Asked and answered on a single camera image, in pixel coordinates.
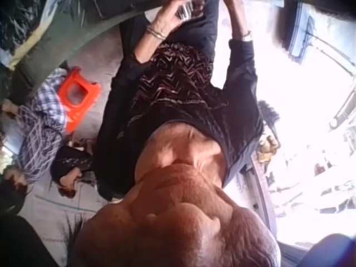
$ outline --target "plastic stool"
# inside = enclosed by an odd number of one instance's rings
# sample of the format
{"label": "plastic stool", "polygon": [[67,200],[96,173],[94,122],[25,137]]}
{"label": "plastic stool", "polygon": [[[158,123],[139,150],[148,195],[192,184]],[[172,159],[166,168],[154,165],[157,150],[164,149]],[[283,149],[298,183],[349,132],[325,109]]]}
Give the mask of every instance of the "plastic stool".
{"label": "plastic stool", "polygon": [[[90,83],[84,79],[80,75],[80,70],[81,69],[79,67],[75,67],[58,90],[58,96],[64,105],[67,114],[66,129],[68,133],[74,131],[78,124],[82,121],[83,116],[94,103],[101,89],[98,83]],[[84,99],[78,105],[73,104],[68,99],[68,90],[72,87],[72,85],[78,85],[82,90],[86,91]]]}

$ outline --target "wristwatch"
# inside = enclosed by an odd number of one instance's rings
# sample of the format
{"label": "wristwatch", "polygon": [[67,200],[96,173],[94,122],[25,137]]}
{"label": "wristwatch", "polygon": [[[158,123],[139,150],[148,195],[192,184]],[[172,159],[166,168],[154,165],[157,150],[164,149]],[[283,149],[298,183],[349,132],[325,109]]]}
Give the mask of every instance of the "wristwatch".
{"label": "wristwatch", "polygon": [[241,41],[250,42],[252,41],[252,31],[248,31],[248,34],[241,37]]}

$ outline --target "plaid shirt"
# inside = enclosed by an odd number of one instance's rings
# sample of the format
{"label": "plaid shirt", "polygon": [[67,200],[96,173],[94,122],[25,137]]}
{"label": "plaid shirt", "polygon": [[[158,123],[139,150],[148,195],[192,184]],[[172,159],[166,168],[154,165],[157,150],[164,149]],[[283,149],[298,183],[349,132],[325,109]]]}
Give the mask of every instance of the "plaid shirt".
{"label": "plaid shirt", "polygon": [[56,90],[67,71],[55,69],[41,84],[34,96],[19,107],[17,122],[25,139],[20,148],[17,165],[33,183],[47,171],[62,143],[67,116]]}

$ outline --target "neck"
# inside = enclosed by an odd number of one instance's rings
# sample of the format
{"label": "neck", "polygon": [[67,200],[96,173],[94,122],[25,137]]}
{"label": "neck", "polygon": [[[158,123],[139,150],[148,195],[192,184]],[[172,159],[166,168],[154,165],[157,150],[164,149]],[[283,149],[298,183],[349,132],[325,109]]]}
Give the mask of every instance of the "neck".
{"label": "neck", "polygon": [[148,173],[181,164],[222,186],[226,163],[219,144],[185,123],[168,123],[151,136],[137,161],[135,181],[142,181]]}

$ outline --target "bracelet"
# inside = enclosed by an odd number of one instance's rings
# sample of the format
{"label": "bracelet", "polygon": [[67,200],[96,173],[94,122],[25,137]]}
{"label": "bracelet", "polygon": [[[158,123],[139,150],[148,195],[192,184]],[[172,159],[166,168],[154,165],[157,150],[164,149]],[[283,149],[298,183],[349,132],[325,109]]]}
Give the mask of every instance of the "bracelet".
{"label": "bracelet", "polygon": [[148,31],[148,33],[152,34],[157,39],[160,39],[162,41],[164,41],[167,38],[167,36],[164,36],[164,35],[160,34],[159,32],[155,31],[154,29],[152,29],[151,26],[147,27],[147,31]]}

